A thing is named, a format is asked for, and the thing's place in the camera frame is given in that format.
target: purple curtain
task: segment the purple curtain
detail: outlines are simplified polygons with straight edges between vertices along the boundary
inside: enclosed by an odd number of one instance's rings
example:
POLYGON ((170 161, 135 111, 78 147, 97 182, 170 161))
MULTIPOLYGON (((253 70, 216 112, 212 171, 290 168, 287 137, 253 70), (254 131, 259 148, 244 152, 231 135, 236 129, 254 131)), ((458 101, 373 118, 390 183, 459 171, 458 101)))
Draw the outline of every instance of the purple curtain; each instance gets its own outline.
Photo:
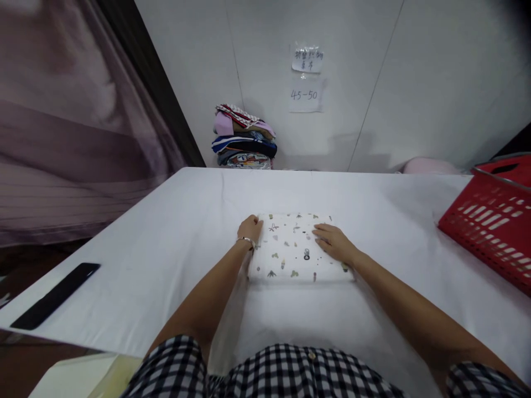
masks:
POLYGON ((11 2, 0 3, 0 247, 91 237, 185 161, 93 0, 11 2))

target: white wall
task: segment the white wall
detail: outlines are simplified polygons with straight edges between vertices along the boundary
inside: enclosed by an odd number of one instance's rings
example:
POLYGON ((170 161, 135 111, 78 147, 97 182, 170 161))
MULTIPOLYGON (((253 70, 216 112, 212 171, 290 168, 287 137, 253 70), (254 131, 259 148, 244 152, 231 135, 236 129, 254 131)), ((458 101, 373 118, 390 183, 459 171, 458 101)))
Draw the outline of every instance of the white wall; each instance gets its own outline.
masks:
POLYGON ((277 169, 376 172, 414 156, 468 166, 531 121, 502 3, 136 0, 208 166, 214 106, 228 102, 277 131, 277 169), (324 113, 287 110, 295 40, 326 54, 324 113))
POLYGON ((468 167, 531 121, 529 53, 502 5, 405 0, 349 171, 468 167))

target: wrist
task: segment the wrist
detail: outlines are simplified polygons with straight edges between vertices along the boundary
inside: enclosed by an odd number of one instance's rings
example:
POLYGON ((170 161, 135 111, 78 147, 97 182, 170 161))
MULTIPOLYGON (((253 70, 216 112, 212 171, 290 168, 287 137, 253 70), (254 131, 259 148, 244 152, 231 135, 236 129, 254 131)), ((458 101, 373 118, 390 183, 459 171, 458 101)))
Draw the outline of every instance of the wrist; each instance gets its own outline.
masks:
POLYGON ((367 254, 356 250, 355 252, 351 253, 348 265, 357 270, 358 268, 365 266, 370 260, 371 258, 367 254))
POLYGON ((235 244, 235 247, 245 249, 245 251, 251 250, 253 248, 253 244, 245 239, 238 239, 235 244))

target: black phone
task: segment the black phone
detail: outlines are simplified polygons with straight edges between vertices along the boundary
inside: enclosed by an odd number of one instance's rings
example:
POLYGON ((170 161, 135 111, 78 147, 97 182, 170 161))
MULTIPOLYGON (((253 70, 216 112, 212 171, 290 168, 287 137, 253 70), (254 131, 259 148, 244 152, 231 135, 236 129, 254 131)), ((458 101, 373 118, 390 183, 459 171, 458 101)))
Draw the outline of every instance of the black phone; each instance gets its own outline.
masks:
POLYGON ((74 293, 96 270, 99 264, 81 263, 65 276, 57 286, 23 313, 11 327, 33 330, 43 323, 72 293, 74 293))

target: folded cloth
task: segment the folded cloth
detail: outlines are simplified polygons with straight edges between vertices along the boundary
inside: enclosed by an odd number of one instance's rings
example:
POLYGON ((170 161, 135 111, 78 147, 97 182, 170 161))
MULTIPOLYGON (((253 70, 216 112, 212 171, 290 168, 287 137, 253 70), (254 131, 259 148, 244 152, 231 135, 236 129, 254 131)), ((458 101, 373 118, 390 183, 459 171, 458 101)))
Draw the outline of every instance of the folded cloth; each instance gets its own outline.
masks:
POLYGON ((228 167, 234 169, 255 169, 255 170, 271 170, 273 165, 271 159, 265 155, 241 152, 233 155, 227 162, 228 167))
POLYGON ((218 112, 214 120, 214 131, 217 135, 234 135, 232 119, 223 112, 218 112))
POLYGON ((256 152, 271 159, 277 154, 277 146, 273 143, 267 143, 266 141, 236 141, 229 143, 226 148, 232 150, 239 149, 245 152, 256 152))
POLYGON ((272 140, 269 139, 269 138, 266 138, 266 137, 264 137, 264 135, 262 133, 260 133, 258 131, 255 131, 255 130, 251 130, 248 133, 236 133, 235 132, 234 135, 236 137, 252 137, 252 138, 257 139, 259 141, 268 141, 270 143, 275 141, 274 138, 272 140))
POLYGON ((216 106, 216 109, 229 116, 233 121, 243 128, 249 128, 260 120, 258 117, 248 114, 244 110, 232 104, 221 104, 216 106))
POLYGON ((261 284, 353 282, 353 273, 326 254, 312 234, 330 216, 309 213, 259 214, 262 235, 249 265, 249 280, 261 284))
POLYGON ((252 152, 240 152, 233 154, 227 161, 228 165, 255 166, 269 161, 269 158, 262 154, 252 152))
POLYGON ((235 121, 232 121, 232 129, 235 133, 248 133, 250 131, 258 131, 259 133, 263 134, 265 138, 268 140, 273 140, 276 135, 273 129, 267 124, 266 122, 256 122, 254 125, 252 125, 249 128, 243 128, 239 124, 237 124, 235 121))
POLYGON ((215 153, 219 153, 222 150, 225 149, 225 147, 231 143, 238 142, 238 141, 256 141, 256 138, 253 137, 236 137, 234 135, 232 136, 219 136, 214 141, 212 141, 212 150, 215 153))
POLYGON ((234 156, 236 154, 239 154, 239 153, 242 153, 242 151, 240 151, 240 150, 232 150, 232 149, 224 149, 223 151, 221 151, 217 155, 217 164, 219 164, 220 166, 225 166, 227 164, 227 161, 229 160, 229 158, 231 158, 232 156, 234 156))
POLYGON ((277 154, 277 146, 268 140, 258 140, 252 137, 218 137, 212 142, 212 150, 220 153, 224 149, 258 152, 270 158, 277 154))

